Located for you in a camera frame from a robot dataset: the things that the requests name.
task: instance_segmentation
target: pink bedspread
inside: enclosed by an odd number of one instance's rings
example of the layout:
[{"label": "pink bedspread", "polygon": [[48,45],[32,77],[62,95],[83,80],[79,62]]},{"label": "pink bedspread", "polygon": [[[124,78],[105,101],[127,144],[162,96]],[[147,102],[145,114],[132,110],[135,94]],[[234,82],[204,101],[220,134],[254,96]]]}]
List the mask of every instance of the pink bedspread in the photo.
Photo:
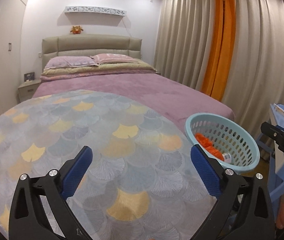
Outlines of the pink bedspread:
[{"label": "pink bedspread", "polygon": [[195,113],[213,113],[234,120],[226,105],[192,88],[157,74],[112,74],[42,83],[33,97],[79,89],[126,96],[172,121],[183,133],[186,119]]}]

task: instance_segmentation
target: headboard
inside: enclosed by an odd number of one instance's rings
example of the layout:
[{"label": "headboard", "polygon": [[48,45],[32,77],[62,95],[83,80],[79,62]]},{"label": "headboard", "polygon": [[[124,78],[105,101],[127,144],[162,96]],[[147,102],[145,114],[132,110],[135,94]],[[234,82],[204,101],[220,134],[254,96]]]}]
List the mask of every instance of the headboard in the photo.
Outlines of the headboard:
[{"label": "headboard", "polygon": [[104,34],[76,34],[45,38],[42,41],[43,69],[57,56],[94,56],[100,53],[124,54],[141,59],[142,40]]}]

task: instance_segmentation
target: curtain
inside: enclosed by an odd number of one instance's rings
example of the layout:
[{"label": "curtain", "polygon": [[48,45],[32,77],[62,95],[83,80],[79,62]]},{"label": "curtain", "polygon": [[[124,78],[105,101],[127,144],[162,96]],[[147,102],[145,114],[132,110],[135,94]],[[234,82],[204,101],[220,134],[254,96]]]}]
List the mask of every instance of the curtain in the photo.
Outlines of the curtain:
[{"label": "curtain", "polygon": [[221,101],[226,88],[235,40],[235,1],[216,0],[214,34],[202,92]]},{"label": "curtain", "polygon": [[210,55],[215,0],[163,0],[155,68],[200,90]]},{"label": "curtain", "polygon": [[284,0],[235,2],[235,47],[222,103],[256,137],[269,105],[284,105]]}]

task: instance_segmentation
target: wall shelf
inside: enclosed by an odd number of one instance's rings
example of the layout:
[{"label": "wall shelf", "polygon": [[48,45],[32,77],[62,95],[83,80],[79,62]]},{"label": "wall shelf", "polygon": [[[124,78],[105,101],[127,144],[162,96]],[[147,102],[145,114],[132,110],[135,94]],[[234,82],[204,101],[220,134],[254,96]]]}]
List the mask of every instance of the wall shelf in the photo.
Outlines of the wall shelf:
[{"label": "wall shelf", "polygon": [[127,11],[105,8],[105,7],[96,7],[96,6],[67,6],[65,7],[64,13],[105,13],[113,14],[119,16],[126,16]]}]

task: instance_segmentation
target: white wall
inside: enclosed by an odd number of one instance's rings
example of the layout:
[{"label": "white wall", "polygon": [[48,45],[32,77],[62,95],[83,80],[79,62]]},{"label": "white wall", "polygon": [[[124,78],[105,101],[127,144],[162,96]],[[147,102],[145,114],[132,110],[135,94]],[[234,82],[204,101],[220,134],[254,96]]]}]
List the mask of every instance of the white wall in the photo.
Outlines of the white wall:
[{"label": "white wall", "polygon": [[[42,51],[42,39],[69,34],[73,25],[81,25],[84,33],[122,36],[130,33],[141,38],[142,59],[152,64],[161,4],[162,0],[28,0],[22,26],[21,74],[35,71],[36,77],[39,77],[42,62],[38,53]],[[66,6],[79,5],[122,9],[127,11],[127,16],[63,13]]]}]

